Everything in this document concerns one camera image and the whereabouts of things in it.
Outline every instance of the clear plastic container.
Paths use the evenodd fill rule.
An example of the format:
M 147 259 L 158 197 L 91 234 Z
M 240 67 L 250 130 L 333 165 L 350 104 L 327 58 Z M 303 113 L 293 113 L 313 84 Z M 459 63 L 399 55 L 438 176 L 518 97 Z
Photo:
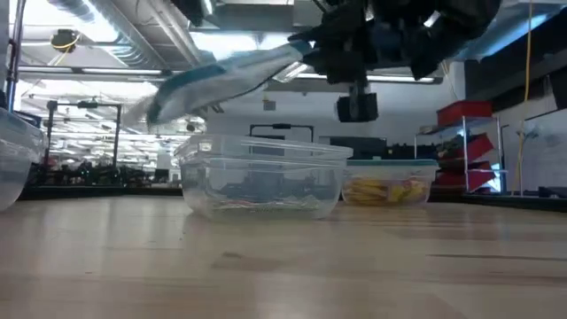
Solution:
M 427 202 L 435 172 L 432 159 L 348 160 L 343 199 L 357 206 L 411 206 Z
M 0 212 L 23 190 L 32 162 L 45 150 L 43 132 L 0 108 Z
M 192 136 L 175 150 L 183 197 L 215 220 L 318 219 L 337 204 L 353 150 L 247 136 Z

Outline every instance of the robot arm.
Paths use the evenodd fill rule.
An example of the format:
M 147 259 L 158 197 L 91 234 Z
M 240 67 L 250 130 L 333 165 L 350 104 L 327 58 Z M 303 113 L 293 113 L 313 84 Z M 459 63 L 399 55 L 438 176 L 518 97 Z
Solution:
M 315 41 L 304 58 L 329 83 L 350 83 L 338 101 L 341 121 L 373 121 L 376 95 L 367 70 L 409 66 L 418 80 L 468 41 L 481 36 L 501 0 L 325 0 L 333 10 L 322 23 L 290 40 Z

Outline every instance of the table surface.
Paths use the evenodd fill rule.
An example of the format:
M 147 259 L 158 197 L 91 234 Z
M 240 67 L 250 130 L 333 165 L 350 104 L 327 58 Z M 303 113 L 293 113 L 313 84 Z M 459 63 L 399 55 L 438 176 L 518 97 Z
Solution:
M 212 223 L 180 198 L 0 213 L 0 318 L 564 318 L 567 215 L 339 206 Z

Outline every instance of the wall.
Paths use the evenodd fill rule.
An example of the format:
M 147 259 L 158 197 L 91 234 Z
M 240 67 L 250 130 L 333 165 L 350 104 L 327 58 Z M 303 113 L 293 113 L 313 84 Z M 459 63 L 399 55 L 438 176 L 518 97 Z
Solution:
M 211 133 L 247 135 L 250 124 L 315 125 L 315 141 L 320 136 L 365 136 L 386 138 L 388 144 L 413 144 L 414 136 L 424 125 L 437 122 L 436 111 L 455 101 L 451 82 L 457 96 L 464 97 L 462 63 L 453 63 L 449 79 L 440 85 L 406 83 L 372 83 L 377 93 L 377 121 L 371 123 L 340 123 L 336 120 L 335 103 L 339 93 L 267 92 L 255 93 L 223 103 L 225 114 L 210 114 Z M 276 110 L 264 112 L 262 99 L 276 101 Z M 294 129 L 286 138 L 306 141 L 307 133 Z M 258 128 L 257 135 L 278 135 L 270 129 Z M 321 140 L 328 143 L 328 138 Z M 428 144 L 430 140 L 420 140 Z
M 377 93 L 380 117 L 369 127 L 369 136 L 386 138 L 388 144 L 413 144 L 420 127 L 437 124 L 438 109 L 464 99 L 463 63 L 452 63 L 440 85 L 373 83 L 372 91 Z M 418 141 L 437 142 L 426 137 Z
M 531 117 L 544 113 L 553 112 L 556 109 L 557 107 L 555 104 L 555 98 L 552 93 L 549 93 L 542 98 L 533 99 L 528 101 L 526 104 L 510 107 L 509 109 L 498 112 L 494 115 L 498 116 L 501 121 L 502 149 L 504 152 L 503 164 L 504 167 L 509 171 L 507 174 L 505 174 L 508 191 L 512 191 L 513 189 L 517 190 L 519 188 L 519 180 L 516 180 L 517 153 L 519 146 L 519 136 L 517 134 L 517 131 L 519 131 L 520 129 L 521 120 L 523 118 L 529 119 Z M 534 124 L 531 121 L 527 121 L 524 125 L 524 130 L 533 128 L 533 126 Z M 565 128 L 563 125 L 558 127 L 555 126 L 552 129 L 564 129 L 567 133 L 567 128 Z M 498 163 L 498 130 L 496 123 L 494 122 L 481 128 L 475 128 L 472 130 L 472 133 L 487 133 L 492 144 L 494 145 L 494 151 L 486 154 L 486 156 L 484 156 L 481 160 L 488 160 L 491 162 L 491 164 Z M 536 191 L 538 189 L 540 182 L 539 177 L 537 176 L 543 176 L 547 169 L 546 165 L 550 164 L 547 163 L 546 165 L 543 165 L 543 162 L 538 160 L 539 158 L 543 159 L 540 156 L 540 152 L 542 152 L 543 150 L 541 149 L 541 147 L 537 146 L 537 144 L 542 141 L 542 138 L 545 139 L 545 137 L 541 136 L 537 140 L 528 140 L 524 145 L 524 188 L 530 191 Z
M 366 136 L 368 134 L 368 123 L 339 123 L 333 120 L 309 120 L 301 117 L 253 117 L 253 116 L 223 116 L 216 114 L 209 118 L 207 122 L 207 133 L 210 134 L 230 134 L 247 136 L 251 124 L 274 124 L 289 123 L 294 125 L 312 125 L 315 127 L 315 142 L 325 143 L 328 139 L 321 139 L 322 136 Z M 272 128 L 255 128 L 254 135 L 275 135 L 285 136 L 286 140 L 310 142 L 310 132 L 305 128 L 292 128 L 284 130 L 274 130 Z
M 534 99 L 526 105 L 517 105 L 497 113 L 501 118 L 502 140 L 504 145 L 504 161 L 509 171 L 506 177 L 509 191 L 519 188 L 516 181 L 517 154 L 519 146 L 520 122 L 538 115 L 556 111 L 555 98 L 548 94 L 543 98 Z M 528 120 L 524 131 L 536 129 L 538 137 L 528 139 L 524 144 L 523 188 L 536 191 L 539 186 L 567 186 L 567 175 L 564 168 L 567 160 L 567 111 L 558 111 L 543 115 L 534 120 Z M 497 143 L 496 133 L 489 136 Z

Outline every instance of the cable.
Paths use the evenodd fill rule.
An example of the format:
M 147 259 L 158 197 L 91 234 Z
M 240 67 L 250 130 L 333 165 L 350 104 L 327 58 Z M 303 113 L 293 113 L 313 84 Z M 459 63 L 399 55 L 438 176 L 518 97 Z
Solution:
M 451 85 L 451 91 L 453 92 L 454 100 L 458 101 L 459 97 L 457 96 L 457 92 L 454 90 L 453 80 L 451 80 L 451 78 L 449 77 L 449 67 L 445 64 L 445 60 L 441 62 L 441 68 L 443 69 L 443 73 L 445 74 L 445 77 Z
M 72 40 L 70 43 L 67 43 L 67 44 L 64 44 L 64 45 L 53 45 L 53 44 L 51 44 L 51 46 L 53 47 L 53 49 L 68 49 L 68 48 L 71 48 L 72 46 L 76 45 L 79 42 L 79 39 L 81 39 L 81 34 L 78 34 L 77 37 L 74 40 Z
M 65 52 L 63 52 L 63 54 L 61 54 L 61 56 L 58 58 L 58 60 L 53 64 L 53 66 L 58 66 L 59 63 L 61 63 L 61 61 L 63 61 L 63 59 L 66 57 L 67 53 L 69 53 L 69 50 L 71 50 L 71 46 L 68 46 L 65 49 Z
M 58 56 L 56 56 L 55 58 L 52 58 L 49 62 L 47 62 L 47 66 L 55 66 L 55 64 L 61 59 L 61 57 L 63 57 L 65 55 L 65 53 L 61 53 Z M 37 84 L 39 84 L 39 82 L 41 82 L 43 79 L 37 79 L 34 84 L 32 84 L 32 86 L 27 89 L 24 93 L 22 93 L 20 96 L 24 97 L 25 95 L 27 95 L 27 93 L 29 93 L 29 91 L 31 91 L 32 89 L 34 89 Z
M 533 16 L 533 0 L 530 0 L 530 13 L 528 16 L 528 38 L 527 38 L 527 53 L 525 59 L 525 93 L 524 93 L 524 114 L 522 116 L 522 121 L 520 122 L 520 140 L 517 151 L 517 163 L 516 163 L 516 174 L 514 176 L 514 188 L 512 189 L 512 195 L 517 187 L 521 187 L 519 184 L 519 175 L 522 172 L 522 162 L 524 161 L 524 125 L 525 118 L 528 113 L 528 104 L 530 100 L 530 71 L 532 62 L 532 16 Z

